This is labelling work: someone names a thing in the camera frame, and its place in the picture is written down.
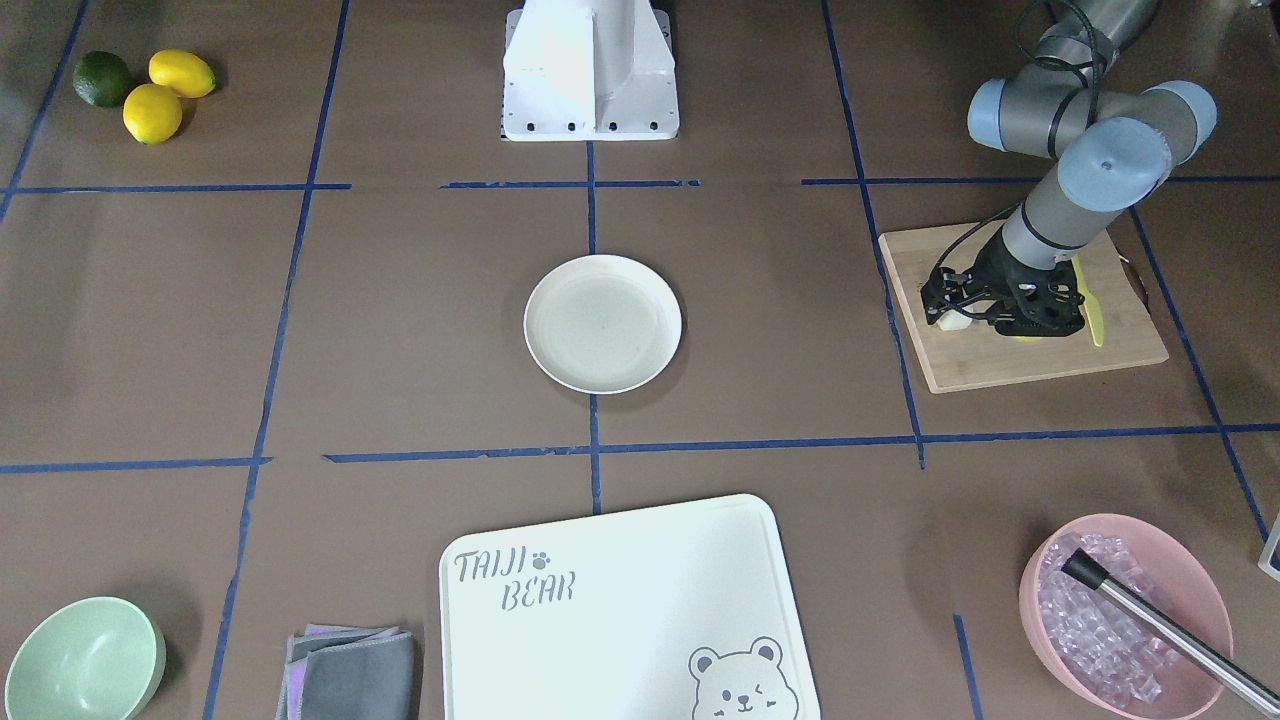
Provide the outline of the yellow lemon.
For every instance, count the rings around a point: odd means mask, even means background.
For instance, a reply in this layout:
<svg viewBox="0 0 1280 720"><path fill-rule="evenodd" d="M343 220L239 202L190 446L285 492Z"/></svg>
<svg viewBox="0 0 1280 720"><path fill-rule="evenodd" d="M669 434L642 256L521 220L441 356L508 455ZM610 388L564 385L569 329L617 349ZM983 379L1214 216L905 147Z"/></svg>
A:
<svg viewBox="0 0 1280 720"><path fill-rule="evenodd" d="M168 87L184 99L206 97L218 87L212 68L201 56L180 49L155 53L147 70L152 83Z"/></svg>
<svg viewBox="0 0 1280 720"><path fill-rule="evenodd" d="M125 97L122 119L138 143L147 146L164 143L174 137L182 126L182 101L177 94L161 85L140 85Z"/></svg>

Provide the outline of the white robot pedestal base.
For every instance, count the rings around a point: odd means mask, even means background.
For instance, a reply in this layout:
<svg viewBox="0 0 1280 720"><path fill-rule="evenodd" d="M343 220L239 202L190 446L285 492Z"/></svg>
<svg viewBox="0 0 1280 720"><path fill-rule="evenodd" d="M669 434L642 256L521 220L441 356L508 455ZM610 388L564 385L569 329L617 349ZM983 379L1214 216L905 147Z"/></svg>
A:
<svg viewBox="0 0 1280 720"><path fill-rule="evenodd" d="M502 65L508 141L678 136L671 18L650 1L526 1L506 17Z"/></svg>

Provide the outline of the yellow plastic knife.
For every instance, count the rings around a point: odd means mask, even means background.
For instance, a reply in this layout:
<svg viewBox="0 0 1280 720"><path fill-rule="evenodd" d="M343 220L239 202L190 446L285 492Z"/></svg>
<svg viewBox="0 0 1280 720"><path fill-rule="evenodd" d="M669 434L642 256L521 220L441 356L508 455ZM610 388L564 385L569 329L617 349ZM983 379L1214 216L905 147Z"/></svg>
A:
<svg viewBox="0 0 1280 720"><path fill-rule="evenodd" d="M1105 315L1101 304L1085 281L1079 255L1071 259L1071 268L1075 274L1078 292L1082 296L1082 315L1085 328L1091 334L1091 342L1094 348L1101 348L1105 346Z"/></svg>

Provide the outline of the white object edge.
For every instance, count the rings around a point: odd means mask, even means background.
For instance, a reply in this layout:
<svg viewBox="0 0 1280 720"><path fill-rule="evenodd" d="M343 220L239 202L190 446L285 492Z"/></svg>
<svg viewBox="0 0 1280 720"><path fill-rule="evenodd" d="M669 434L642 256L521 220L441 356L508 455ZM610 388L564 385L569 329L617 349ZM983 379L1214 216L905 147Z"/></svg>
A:
<svg viewBox="0 0 1280 720"><path fill-rule="evenodd" d="M1256 566L1267 577L1275 582L1280 580L1279 569L1279 538L1280 538L1280 518L1275 518L1275 521L1268 529L1260 556L1256 561Z"/></svg>

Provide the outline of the grey folded cloth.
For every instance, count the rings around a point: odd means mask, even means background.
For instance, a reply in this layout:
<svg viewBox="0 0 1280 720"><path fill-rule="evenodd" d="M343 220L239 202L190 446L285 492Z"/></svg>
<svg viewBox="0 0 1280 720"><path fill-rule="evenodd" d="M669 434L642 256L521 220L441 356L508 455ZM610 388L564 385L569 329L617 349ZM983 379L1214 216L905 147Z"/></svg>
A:
<svg viewBox="0 0 1280 720"><path fill-rule="evenodd" d="M301 693L301 719L407 719L413 698L416 643L402 634L334 644L307 657Z"/></svg>

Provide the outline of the yellow lemon upper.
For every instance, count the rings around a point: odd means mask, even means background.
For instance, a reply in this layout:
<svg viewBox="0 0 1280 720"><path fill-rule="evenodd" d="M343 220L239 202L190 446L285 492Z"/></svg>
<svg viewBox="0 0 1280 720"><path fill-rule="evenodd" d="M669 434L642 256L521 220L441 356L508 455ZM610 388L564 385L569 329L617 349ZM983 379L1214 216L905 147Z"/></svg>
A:
<svg viewBox="0 0 1280 720"><path fill-rule="evenodd" d="M147 70L152 83L168 87L184 99L206 97L218 87L212 68L201 56L180 49L155 53Z"/></svg>

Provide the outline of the pink bowl with ice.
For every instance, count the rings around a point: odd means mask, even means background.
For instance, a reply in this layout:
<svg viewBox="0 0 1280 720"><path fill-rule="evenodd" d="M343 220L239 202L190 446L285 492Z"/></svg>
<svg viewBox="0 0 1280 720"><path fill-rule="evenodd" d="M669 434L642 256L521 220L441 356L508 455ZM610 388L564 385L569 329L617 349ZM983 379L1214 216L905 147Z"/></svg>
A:
<svg viewBox="0 0 1280 720"><path fill-rule="evenodd" d="M1108 719L1206 717L1225 688L1133 615L1134 603L1233 656L1234 625L1219 585L1160 527L1085 515L1044 534L1023 564L1021 633L1061 687Z"/></svg>

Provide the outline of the metal black-tipped tongs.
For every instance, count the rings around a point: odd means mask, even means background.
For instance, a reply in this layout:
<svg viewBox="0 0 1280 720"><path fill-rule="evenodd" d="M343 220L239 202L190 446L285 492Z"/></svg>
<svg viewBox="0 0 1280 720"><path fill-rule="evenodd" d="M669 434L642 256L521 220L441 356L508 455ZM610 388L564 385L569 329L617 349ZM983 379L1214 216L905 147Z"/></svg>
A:
<svg viewBox="0 0 1280 720"><path fill-rule="evenodd" d="M1083 548L1065 560L1060 571L1105 597L1135 623L1171 646L1179 655L1213 678L1225 689L1243 700L1266 719L1279 717L1277 693L1258 682L1228 656L1172 620L1167 614L1139 597L1129 585L1114 577Z"/></svg>

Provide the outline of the white bear tray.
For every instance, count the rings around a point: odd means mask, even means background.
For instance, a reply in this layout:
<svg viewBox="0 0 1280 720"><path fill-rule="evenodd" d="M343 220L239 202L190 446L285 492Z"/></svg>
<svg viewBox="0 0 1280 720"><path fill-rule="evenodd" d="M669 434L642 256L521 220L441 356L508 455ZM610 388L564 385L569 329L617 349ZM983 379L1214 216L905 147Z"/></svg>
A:
<svg viewBox="0 0 1280 720"><path fill-rule="evenodd" d="M448 719L818 719L754 495L490 530L439 562Z"/></svg>

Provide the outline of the green bowl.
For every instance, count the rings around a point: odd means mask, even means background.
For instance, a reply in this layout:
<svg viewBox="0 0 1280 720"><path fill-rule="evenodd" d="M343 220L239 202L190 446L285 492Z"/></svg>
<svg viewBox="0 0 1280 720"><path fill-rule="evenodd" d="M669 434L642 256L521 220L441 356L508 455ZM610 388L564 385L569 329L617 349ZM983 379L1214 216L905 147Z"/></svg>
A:
<svg viewBox="0 0 1280 720"><path fill-rule="evenodd" d="M41 621L6 673L10 719L136 719L166 669L157 624L111 596L76 601Z"/></svg>

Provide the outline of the purple folded cloth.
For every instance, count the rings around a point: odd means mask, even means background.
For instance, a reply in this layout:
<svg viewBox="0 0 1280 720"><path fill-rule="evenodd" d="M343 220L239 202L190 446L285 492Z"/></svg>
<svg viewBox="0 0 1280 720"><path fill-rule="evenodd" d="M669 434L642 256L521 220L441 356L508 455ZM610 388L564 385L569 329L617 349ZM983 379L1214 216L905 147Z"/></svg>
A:
<svg viewBox="0 0 1280 720"><path fill-rule="evenodd" d="M307 624L301 635L291 635L285 643L285 661L275 719L301 719L301 693L305 687L307 657L323 647L312 638L334 639L334 644L348 644L367 639L383 639L402 634L399 626L364 628L325 624Z"/></svg>

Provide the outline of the yellow lemon lower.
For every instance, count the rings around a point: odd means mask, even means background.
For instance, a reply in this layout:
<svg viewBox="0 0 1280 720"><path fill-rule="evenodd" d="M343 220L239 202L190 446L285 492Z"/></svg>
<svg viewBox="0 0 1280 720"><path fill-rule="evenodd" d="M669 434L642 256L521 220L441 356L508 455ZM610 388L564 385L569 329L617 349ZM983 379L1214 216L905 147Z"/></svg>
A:
<svg viewBox="0 0 1280 720"><path fill-rule="evenodd" d="M138 143L147 146L164 143L174 137L182 126L182 101L177 94L161 85L140 85L125 97L122 119Z"/></svg>

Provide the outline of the bamboo cutting board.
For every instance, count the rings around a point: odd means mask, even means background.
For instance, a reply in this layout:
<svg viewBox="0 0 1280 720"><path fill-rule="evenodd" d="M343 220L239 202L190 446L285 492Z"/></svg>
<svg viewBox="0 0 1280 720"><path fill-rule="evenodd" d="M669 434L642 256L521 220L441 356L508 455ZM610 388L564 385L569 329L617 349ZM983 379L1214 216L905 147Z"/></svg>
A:
<svg viewBox="0 0 1280 720"><path fill-rule="evenodd" d="M937 258L968 229L968 223L937 225L887 232L878 238L897 307L931 392L1047 380L1155 365L1169 359L1107 231L1079 254L1085 281L1103 311L1103 347L1093 347L1087 328L1069 337L1027 345L998 334L983 322L959 332L928 325L920 288Z"/></svg>

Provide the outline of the cream round plate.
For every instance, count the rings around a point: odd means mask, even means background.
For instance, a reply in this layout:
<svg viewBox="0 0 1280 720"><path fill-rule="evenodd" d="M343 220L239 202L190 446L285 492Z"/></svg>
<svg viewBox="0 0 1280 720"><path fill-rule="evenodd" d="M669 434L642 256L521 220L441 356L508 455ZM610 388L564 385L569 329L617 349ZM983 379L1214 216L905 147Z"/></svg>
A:
<svg viewBox="0 0 1280 720"><path fill-rule="evenodd" d="M594 254L548 272L527 299L522 325L532 360L550 379L581 393L621 395L669 365L684 311L649 266Z"/></svg>

